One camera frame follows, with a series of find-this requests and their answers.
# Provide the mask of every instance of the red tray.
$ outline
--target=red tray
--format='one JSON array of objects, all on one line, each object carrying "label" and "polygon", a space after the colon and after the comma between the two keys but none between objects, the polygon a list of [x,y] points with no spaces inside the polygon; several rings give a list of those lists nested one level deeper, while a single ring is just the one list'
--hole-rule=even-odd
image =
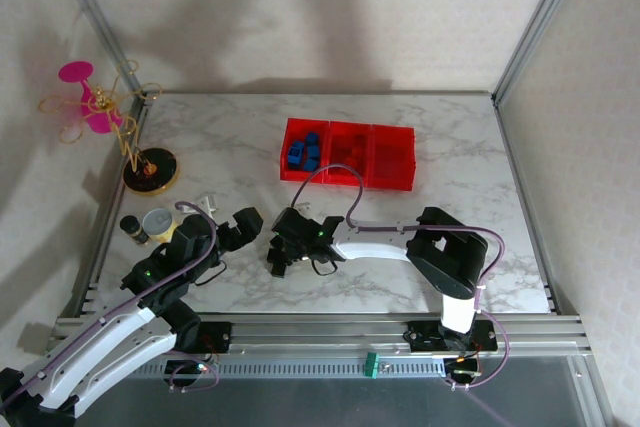
[{"label": "red tray", "polygon": [[[415,133],[411,127],[354,124],[326,120],[289,119],[280,153],[280,179],[302,182],[309,172],[291,169],[287,162],[289,147],[304,142],[309,132],[319,136],[320,166],[330,163],[353,167],[365,187],[410,191],[416,172]],[[344,169],[329,169],[312,182],[334,185],[358,185]]]}]

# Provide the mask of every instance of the white wall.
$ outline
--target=white wall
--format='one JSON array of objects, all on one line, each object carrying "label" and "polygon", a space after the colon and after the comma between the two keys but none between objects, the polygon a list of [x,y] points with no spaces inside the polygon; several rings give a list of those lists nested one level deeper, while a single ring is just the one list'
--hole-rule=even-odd
[{"label": "white wall", "polygon": [[50,94],[79,99],[57,78],[73,59],[113,78],[75,0],[0,0],[0,369],[44,351],[114,175],[104,167],[113,138],[63,145],[64,116],[37,111]]},{"label": "white wall", "polygon": [[640,0],[564,0],[502,112],[614,413],[640,425]]},{"label": "white wall", "polygon": [[539,0],[98,0],[181,91],[491,90]]}]

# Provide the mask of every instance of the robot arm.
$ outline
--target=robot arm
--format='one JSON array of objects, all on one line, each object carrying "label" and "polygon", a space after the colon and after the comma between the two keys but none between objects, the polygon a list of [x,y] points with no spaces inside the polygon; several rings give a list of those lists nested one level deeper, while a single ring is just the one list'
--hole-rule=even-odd
[{"label": "robot arm", "polygon": [[320,225],[288,207],[272,227],[272,274],[282,277],[286,266],[306,258],[320,263],[363,257],[411,262],[442,293],[443,329],[468,334],[476,314],[474,297],[486,240],[475,233],[420,230],[421,225],[463,226],[434,207],[424,209],[417,221],[397,225],[395,231],[379,222],[353,221],[349,226],[343,217],[327,217]]},{"label": "robot arm", "polygon": [[[220,265],[224,253],[252,242],[262,228],[255,208],[237,212],[234,219],[236,227],[217,226],[211,245],[209,222],[200,215],[185,218],[171,242],[138,262],[121,290],[73,336],[23,372],[0,372],[1,413],[9,425],[71,426],[104,392],[144,363],[172,349],[187,349],[197,337],[200,317],[180,298],[189,284]],[[163,283],[180,270],[186,271]],[[140,295],[139,302],[129,302]],[[62,360],[53,366],[52,359],[58,358]]]}]

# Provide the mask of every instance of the small jar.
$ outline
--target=small jar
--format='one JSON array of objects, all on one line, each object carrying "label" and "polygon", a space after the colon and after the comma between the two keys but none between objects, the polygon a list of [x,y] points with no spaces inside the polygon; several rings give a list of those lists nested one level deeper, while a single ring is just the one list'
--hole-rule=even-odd
[{"label": "small jar", "polygon": [[142,230],[138,219],[133,215],[127,215],[120,221],[120,228],[131,237],[136,244],[144,245],[149,240],[147,233]]}]

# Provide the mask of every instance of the marble tabletop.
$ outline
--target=marble tabletop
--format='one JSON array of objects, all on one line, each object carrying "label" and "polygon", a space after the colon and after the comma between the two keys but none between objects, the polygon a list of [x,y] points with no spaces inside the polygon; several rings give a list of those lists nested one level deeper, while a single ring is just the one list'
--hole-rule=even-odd
[{"label": "marble tabletop", "polygon": [[[118,221],[156,207],[213,192],[217,222],[255,206],[264,218],[258,239],[225,256],[229,268],[214,282],[191,287],[184,300],[197,312],[437,312],[440,295],[412,264],[359,259],[318,277],[309,262],[284,279],[266,262],[269,230],[298,183],[279,177],[289,117],[410,126],[416,132],[412,192],[366,190],[354,219],[415,220],[438,206],[467,225],[504,236],[507,251],[487,284],[482,304],[493,312],[548,312],[545,291],[489,96],[441,95],[209,95],[166,94],[151,106],[141,147],[166,147],[180,178],[166,193],[125,192]],[[322,222],[344,215],[356,188],[310,185],[300,199],[306,216]],[[156,246],[135,245],[115,228],[99,276],[99,292],[117,288],[131,267]],[[496,248],[490,245],[488,259]]]}]

